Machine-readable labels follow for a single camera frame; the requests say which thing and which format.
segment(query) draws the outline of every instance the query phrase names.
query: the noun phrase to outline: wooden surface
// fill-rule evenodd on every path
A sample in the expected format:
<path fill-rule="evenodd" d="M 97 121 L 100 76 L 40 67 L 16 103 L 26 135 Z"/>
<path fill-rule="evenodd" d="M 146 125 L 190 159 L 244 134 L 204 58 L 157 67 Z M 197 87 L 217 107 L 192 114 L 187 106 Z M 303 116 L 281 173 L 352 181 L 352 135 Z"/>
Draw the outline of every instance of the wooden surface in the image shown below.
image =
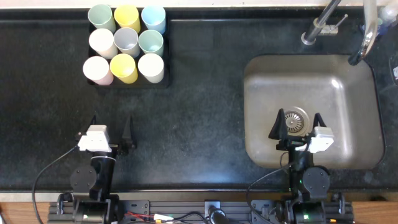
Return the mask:
<path fill-rule="evenodd" d="M 39 214 L 47 223 L 49 203 L 37 204 Z M 33 205 L 29 202 L 0 203 L 7 224 L 37 223 Z M 397 223 L 398 202 L 353 202 L 355 224 Z"/>

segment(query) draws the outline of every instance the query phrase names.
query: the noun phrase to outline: chrome faucet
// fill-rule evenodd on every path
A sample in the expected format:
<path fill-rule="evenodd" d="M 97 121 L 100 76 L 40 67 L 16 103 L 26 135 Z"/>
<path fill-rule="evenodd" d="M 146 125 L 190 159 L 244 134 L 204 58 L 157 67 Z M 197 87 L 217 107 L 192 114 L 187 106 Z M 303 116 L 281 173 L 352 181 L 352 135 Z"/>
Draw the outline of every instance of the chrome faucet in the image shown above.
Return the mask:
<path fill-rule="evenodd" d="M 329 5 L 323 10 L 319 18 L 314 19 L 313 24 L 310 26 L 308 32 L 305 32 L 301 36 L 301 40 L 304 44 L 312 45 L 315 43 L 318 35 L 322 35 L 326 28 L 328 30 L 335 30 L 330 32 L 330 35 L 336 34 L 336 28 L 341 24 L 333 28 L 327 27 L 326 21 L 330 17 L 331 13 L 337 8 L 337 5 L 341 0 L 332 0 Z M 357 65 L 371 50 L 374 40 L 377 36 L 377 5 L 375 0 L 363 0 L 363 8 L 365 14 L 365 33 L 364 39 L 362 41 L 361 47 L 355 53 L 353 53 L 349 59 L 348 63 L 350 65 Z"/>

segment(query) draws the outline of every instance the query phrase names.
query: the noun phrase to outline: wall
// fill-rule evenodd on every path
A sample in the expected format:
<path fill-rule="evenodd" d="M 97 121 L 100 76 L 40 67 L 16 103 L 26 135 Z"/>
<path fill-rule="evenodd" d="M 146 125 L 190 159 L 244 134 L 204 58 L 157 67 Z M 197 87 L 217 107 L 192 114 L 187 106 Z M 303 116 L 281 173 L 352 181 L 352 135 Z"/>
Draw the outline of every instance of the wall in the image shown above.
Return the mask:
<path fill-rule="evenodd" d="M 378 5 L 389 1 L 377 0 Z M 95 4 L 134 4 L 137 7 L 250 7 L 250 6 L 326 6 L 330 0 L 0 0 L 0 8 L 88 8 Z M 340 6 L 361 6 L 362 0 L 342 0 Z"/>

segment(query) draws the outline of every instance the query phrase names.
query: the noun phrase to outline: sink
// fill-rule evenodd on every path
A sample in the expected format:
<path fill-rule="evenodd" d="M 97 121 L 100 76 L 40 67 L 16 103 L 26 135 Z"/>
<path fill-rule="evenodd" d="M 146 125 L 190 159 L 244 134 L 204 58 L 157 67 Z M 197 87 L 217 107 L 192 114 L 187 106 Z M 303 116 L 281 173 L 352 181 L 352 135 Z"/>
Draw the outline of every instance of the sink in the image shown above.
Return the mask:
<path fill-rule="evenodd" d="M 320 113 L 334 143 L 313 155 L 331 169 L 370 169 L 384 155 L 379 107 L 371 68 L 348 63 L 345 55 L 264 55 L 244 71 L 246 150 L 259 166 L 277 168 L 283 151 L 268 138 L 278 110 L 285 111 L 289 134 L 312 130 Z M 287 155 L 282 164 L 287 163 Z"/>

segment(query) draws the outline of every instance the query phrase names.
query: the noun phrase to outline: white cup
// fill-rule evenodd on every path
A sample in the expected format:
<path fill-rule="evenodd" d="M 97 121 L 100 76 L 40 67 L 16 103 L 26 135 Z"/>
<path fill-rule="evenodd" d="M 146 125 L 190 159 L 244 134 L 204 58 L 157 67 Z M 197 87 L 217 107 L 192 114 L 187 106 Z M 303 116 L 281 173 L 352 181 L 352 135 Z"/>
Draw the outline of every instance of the white cup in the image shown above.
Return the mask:
<path fill-rule="evenodd" d="M 88 11 L 88 20 L 97 28 L 110 30 L 112 33 L 116 30 L 112 9 L 104 4 L 93 6 Z"/>
<path fill-rule="evenodd" d="M 107 29 L 94 30 L 88 43 L 92 49 L 106 59 L 112 59 L 118 54 L 118 48 L 113 43 L 113 34 Z"/>
<path fill-rule="evenodd" d="M 141 12 L 141 18 L 148 29 L 156 30 L 161 34 L 164 34 L 166 31 L 166 12 L 163 7 L 145 7 Z"/>
<path fill-rule="evenodd" d="M 132 28 L 121 28 L 114 33 L 114 44 L 125 54 L 133 58 L 138 57 L 141 52 L 138 45 L 138 34 Z"/>
<path fill-rule="evenodd" d="M 151 83 L 158 83 L 164 76 L 163 59 L 157 54 L 145 54 L 138 61 L 138 70 Z"/>
<path fill-rule="evenodd" d="M 163 37 L 156 30 L 145 30 L 138 38 L 139 47 L 145 54 L 163 56 Z"/>
<path fill-rule="evenodd" d="M 86 60 L 83 73 L 87 78 L 99 85 L 109 85 L 113 82 L 113 74 L 105 58 L 94 56 Z"/>

